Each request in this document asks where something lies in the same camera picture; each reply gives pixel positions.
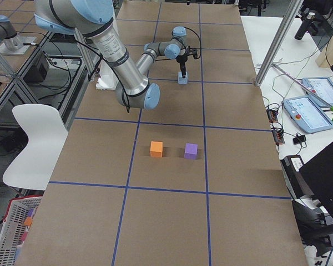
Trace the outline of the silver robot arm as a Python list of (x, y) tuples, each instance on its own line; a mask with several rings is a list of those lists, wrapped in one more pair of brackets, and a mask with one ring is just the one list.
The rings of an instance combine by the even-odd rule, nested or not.
[(154, 109), (160, 99), (160, 89), (145, 73), (157, 57), (175, 59), (188, 50), (185, 28), (175, 27), (170, 41), (147, 44), (135, 63), (113, 28), (112, 1), (35, 1), (34, 4), (39, 27), (67, 35), (79, 30), (83, 37), (92, 40), (117, 76), (120, 86), (115, 94), (126, 108)]
[(4, 55), (23, 55), (36, 37), (21, 36), (7, 16), (0, 15), (0, 53)]

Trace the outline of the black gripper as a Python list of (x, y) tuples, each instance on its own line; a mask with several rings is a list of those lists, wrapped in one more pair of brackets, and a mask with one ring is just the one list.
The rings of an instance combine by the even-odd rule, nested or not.
[(180, 65), (180, 73), (179, 76), (181, 79), (185, 79), (186, 75), (187, 75), (187, 71), (186, 71), (186, 62), (187, 62), (187, 55), (183, 54), (183, 55), (179, 55), (176, 58), (176, 61), (179, 63)]

